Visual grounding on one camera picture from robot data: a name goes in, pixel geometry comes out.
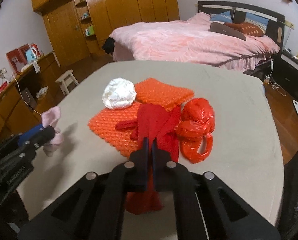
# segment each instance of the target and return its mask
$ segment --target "brown cushion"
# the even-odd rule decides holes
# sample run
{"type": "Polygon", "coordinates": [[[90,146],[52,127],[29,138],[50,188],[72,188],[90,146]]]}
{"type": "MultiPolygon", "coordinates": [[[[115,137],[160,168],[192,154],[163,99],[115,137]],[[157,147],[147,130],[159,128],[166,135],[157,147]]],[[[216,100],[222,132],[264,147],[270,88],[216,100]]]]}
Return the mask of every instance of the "brown cushion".
{"type": "Polygon", "coordinates": [[[265,34],[263,29],[252,23],[225,23],[225,25],[250,36],[261,37],[265,34]]]}
{"type": "Polygon", "coordinates": [[[228,26],[225,26],[225,25],[223,25],[221,23],[217,23],[217,22],[213,22],[212,24],[210,24],[210,31],[214,32],[214,33],[221,33],[224,35],[236,37],[243,41],[247,40],[246,36],[243,35],[241,32],[236,31],[228,26]]]}

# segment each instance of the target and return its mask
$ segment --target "metal screw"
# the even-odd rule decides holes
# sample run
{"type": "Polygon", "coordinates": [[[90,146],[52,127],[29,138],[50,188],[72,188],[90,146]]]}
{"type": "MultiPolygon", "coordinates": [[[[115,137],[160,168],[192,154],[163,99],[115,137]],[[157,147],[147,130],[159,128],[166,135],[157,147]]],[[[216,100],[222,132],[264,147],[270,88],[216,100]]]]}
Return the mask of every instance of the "metal screw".
{"type": "Polygon", "coordinates": [[[97,177],[97,174],[95,174],[94,172],[88,172],[87,174],[86,174],[86,179],[87,180],[93,180],[93,179],[95,179],[97,177]]]}
{"type": "Polygon", "coordinates": [[[205,178],[206,178],[206,179],[209,179],[209,180],[212,180],[212,179],[215,178],[215,175],[214,175],[211,171],[207,171],[207,172],[205,173],[205,178]]]}
{"type": "Polygon", "coordinates": [[[127,168],[127,169],[131,169],[131,168],[133,168],[135,166],[135,164],[133,163],[133,162],[126,162],[125,163],[125,167],[127,168]]]}
{"type": "Polygon", "coordinates": [[[167,162],[167,167],[168,168],[175,168],[177,166],[177,163],[171,161],[171,162],[167,162]]]}

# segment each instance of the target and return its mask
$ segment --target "pink cloth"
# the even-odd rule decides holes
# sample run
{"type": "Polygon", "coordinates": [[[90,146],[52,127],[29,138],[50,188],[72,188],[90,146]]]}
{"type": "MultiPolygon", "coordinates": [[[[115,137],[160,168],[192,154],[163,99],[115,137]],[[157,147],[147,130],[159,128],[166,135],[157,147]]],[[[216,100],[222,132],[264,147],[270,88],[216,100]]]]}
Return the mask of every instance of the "pink cloth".
{"type": "Polygon", "coordinates": [[[246,35],[243,41],[209,32],[209,20],[210,15],[197,13],[187,21],[141,22],[117,28],[109,35],[118,43],[114,60],[125,60],[117,55],[123,46],[132,54],[128,59],[191,62],[245,71],[280,50],[266,35],[246,35]]]}
{"type": "Polygon", "coordinates": [[[42,126],[52,126],[55,129],[55,137],[47,144],[44,145],[43,150],[47,156],[52,156],[52,152],[57,150],[60,144],[64,141],[64,136],[60,129],[56,127],[61,117],[60,107],[55,106],[50,108],[48,111],[41,114],[42,126]]]}

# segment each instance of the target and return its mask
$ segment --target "gray table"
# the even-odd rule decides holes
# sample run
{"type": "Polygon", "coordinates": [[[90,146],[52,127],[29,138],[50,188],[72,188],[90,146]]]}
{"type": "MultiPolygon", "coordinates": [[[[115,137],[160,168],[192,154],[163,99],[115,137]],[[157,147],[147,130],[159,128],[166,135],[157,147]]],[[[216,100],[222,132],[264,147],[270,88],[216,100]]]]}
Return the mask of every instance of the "gray table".
{"type": "MultiPolygon", "coordinates": [[[[195,97],[208,99],[216,119],[212,152],[197,164],[191,164],[179,153],[179,162],[192,172],[213,171],[270,223],[277,222],[283,161],[261,81],[207,65],[159,61],[107,64],[59,104],[62,117],[58,127],[65,142],[51,158],[39,150],[33,162],[35,170],[18,188],[30,218],[88,171],[103,174],[126,161],[87,126],[89,119],[104,108],[101,100],[104,88],[117,77],[133,83],[154,77],[190,88],[195,97]]],[[[162,211],[138,216],[126,212],[122,239],[177,238],[172,195],[166,193],[161,199],[166,205],[162,211]]]]}

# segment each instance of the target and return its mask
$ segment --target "wooden wardrobe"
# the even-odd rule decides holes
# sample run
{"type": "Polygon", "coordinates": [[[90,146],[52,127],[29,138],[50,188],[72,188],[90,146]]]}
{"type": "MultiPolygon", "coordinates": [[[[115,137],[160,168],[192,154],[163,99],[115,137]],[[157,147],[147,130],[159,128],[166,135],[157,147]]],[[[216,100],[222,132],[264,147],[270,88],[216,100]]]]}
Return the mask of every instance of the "wooden wardrobe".
{"type": "Polygon", "coordinates": [[[55,54],[62,66],[101,49],[116,28],[136,22],[168,22],[179,19],[177,0],[32,0],[33,10],[41,12],[55,54]],[[89,11],[90,17],[81,20],[89,11]],[[92,25],[95,35],[86,37],[92,25]]]}

